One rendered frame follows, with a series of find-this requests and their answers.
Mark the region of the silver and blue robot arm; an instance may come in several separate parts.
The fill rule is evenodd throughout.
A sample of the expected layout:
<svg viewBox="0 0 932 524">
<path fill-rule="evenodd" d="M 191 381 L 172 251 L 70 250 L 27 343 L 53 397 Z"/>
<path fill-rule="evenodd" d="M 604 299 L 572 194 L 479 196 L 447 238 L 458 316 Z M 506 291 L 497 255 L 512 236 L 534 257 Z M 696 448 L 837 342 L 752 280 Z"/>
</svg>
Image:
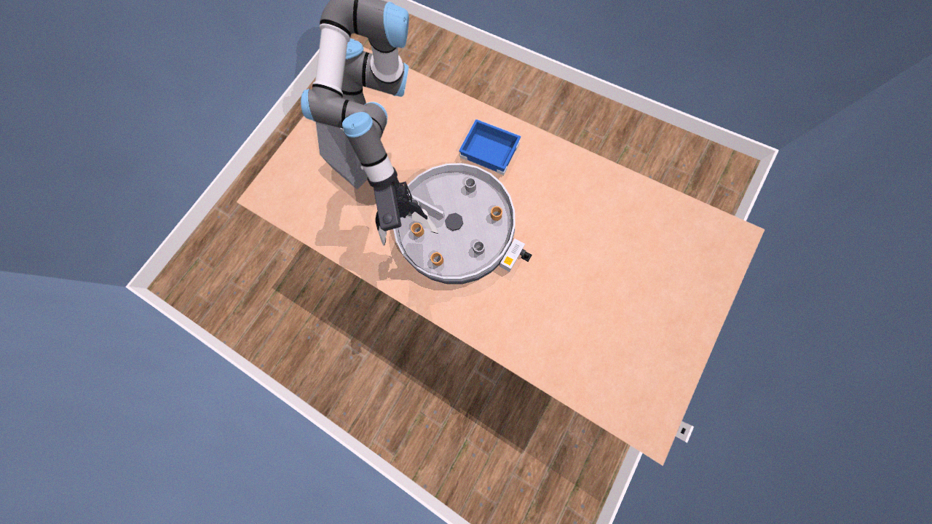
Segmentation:
<svg viewBox="0 0 932 524">
<path fill-rule="evenodd" d="M 408 23 L 408 11 L 392 2 L 330 0 L 320 19 L 316 79 L 312 90 L 301 94 L 306 119 L 344 129 L 372 182 L 384 181 L 394 169 L 382 145 L 387 111 L 379 103 L 366 103 L 363 87 L 405 95 L 408 64 L 400 59 L 398 48 L 406 45 Z M 350 38 L 352 33 L 367 37 L 373 54 L 363 51 L 362 43 Z M 380 228 L 400 228 L 394 183 L 374 190 Z"/>
</svg>

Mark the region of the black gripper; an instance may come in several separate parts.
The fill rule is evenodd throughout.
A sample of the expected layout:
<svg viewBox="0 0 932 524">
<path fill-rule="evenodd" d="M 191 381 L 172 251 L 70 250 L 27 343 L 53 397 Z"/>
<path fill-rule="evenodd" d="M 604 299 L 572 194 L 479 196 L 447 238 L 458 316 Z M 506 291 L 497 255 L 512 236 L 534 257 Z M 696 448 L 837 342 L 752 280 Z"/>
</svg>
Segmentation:
<svg viewBox="0 0 932 524">
<path fill-rule="evenodd" d="M 398 173 L 396 172 L 396 169 L 394 167 L 392 168 L 394 169 L 394 173 L 392 174 L 392 176 L 387 177 L 387 179 L 385 179 L 384 181 L 372 182 L 369 180 L 369 178 L 367 178 L 372 188 L 382 188 L 382 186 L 386 186 L 388 183 L 394 183 L 394 189 L 395 189 L 396 198 L 398 202 L 400 218 L 406 218 L 406 216 L 410 212 L 412 213 L 412 220 L 423 223 L 424 228 L 428 228 L 429 230 L 432 230 L 433 233 L 438 234 L 438 229 L 434 226 L 434 223 L 432 222 L 432 220 L 428 218 L 428 212 L 422 209 L 422 207 L 417 205 L 415 202 L 412 202 L 411 192 L 409 191 L 407 183 L 406 182 L 400 183 L 398 181 L 398 177 L 397 177 Z M 405 183 L 405 186 L 402 185 L 404 183 Z M 409 201 L 409 199 L 411 201 Z M 380 236 L 380 239 L 382 240 L 382 244 L 383 246 L 385 246 L 387 230 L 385 231 L 385 230 L 382 230 L 382 228 L 380 228 L 379 216 L 377 216 L 377 212 L 376 212 L 375 222 L 376 222 L 377 232 L 379 232 L 379 236 Z"/>
</svg>

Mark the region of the blue crate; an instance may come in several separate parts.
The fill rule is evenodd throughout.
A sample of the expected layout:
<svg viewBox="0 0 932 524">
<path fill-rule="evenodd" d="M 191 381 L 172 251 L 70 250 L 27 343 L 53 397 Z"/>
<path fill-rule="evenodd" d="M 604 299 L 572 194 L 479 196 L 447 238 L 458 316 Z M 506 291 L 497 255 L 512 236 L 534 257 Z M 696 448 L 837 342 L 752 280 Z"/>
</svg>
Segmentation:
<svg viewBox="0 0 932 524">
<path fill-rule="evenodd" d="M 460 158 L 504 175 L 521 136 L 476 119 L 459 152 Z"/>
</svg>

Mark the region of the grey round turntable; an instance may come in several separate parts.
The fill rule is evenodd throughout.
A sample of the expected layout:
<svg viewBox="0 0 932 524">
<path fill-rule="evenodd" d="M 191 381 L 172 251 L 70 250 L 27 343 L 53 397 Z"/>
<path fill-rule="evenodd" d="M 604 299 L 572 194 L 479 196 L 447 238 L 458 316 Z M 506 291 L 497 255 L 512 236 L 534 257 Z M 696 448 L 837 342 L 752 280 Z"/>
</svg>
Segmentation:
<svg viewBox="0 0 932 524">
<path fill-rule="evenodd" d="M 476 190 L 468 192 L 465 181 L 475 178 Z M 497 266 L 506 271 L 519 255 L 529 262 L 532 254 L 525 243 L 513 241 L 515 207 L 503 183 L 487 170 L 463 163 L 442 164 L 425 170 L 408 185 L 412 199 L 428 212 L 438 234 L 428 228 L 421 237 L 411 231 L 412 213 L 400 218 L 400 228 L 393 229 L 395 241 L 406 260 L 417 272 L 432 281 L 468 283 L 492 273 Z M 491 218 L 493 207 L 502 207 L 502 219 Z M 477 255 L 473 243 L 485 243 L 485 252 Z M 505 247 L 505 248 L 504 248 Z M 443 256 L 443 264 L 432 262 L 432 253 Z"/>
</svg>

